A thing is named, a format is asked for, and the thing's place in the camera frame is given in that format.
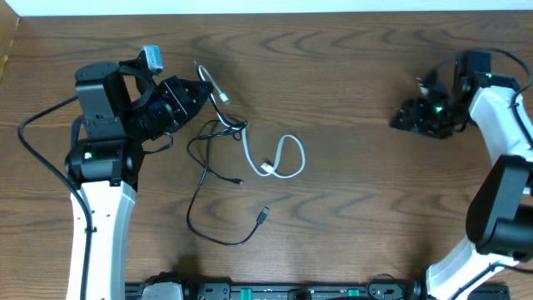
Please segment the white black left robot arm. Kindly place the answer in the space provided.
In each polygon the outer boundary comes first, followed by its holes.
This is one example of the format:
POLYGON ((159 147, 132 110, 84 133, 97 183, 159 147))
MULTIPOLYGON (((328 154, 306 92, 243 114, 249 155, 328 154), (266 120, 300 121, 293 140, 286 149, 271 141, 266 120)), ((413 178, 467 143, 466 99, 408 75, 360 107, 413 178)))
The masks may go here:
POLYGON ((209 82, 172 76, 155 83, 141 65, 99 62, 76 74, 83 115, 65 159, 74 218, 67 298, 125 297, 127 233, 147 140, 172 136, 213 91, 209 82))

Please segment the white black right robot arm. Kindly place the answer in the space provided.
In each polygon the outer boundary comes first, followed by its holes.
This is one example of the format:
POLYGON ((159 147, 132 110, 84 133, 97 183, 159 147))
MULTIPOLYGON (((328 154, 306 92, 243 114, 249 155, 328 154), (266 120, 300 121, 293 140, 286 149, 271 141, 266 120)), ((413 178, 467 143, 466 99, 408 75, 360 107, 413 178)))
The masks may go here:
POLYGON ((492 167, 468 208, 466 235, 426 269, 409 299, 466 299, 502 270, 519 271, 532 259, 532 124, 522 108, 513 77, 489 71, 455 78, 448 99, 436 76, 420 81, 422 98, 408 100, 391 128, 444 139, 474 123, 481 131, 492 167))

